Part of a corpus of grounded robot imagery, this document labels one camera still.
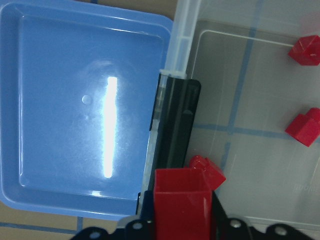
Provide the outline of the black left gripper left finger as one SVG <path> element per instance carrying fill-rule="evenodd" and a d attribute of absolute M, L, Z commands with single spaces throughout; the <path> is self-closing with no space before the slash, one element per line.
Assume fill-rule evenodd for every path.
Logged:
<path fill-rule="evenodd" d="M 153 191 L 139 197 L 136 215 L 125 217 L 119 223 L 124 240 L 155 240 L 155 208 Z"/>

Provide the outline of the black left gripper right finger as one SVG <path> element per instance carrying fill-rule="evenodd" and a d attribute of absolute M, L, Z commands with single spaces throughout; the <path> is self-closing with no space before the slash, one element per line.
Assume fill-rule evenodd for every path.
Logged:
<path fill-rule="evenodd" d="M 216 193 L 212 191 L 211 202 L 212 240 L 252 240 L 247 223 L 239 217 L 227 216 Z"/>

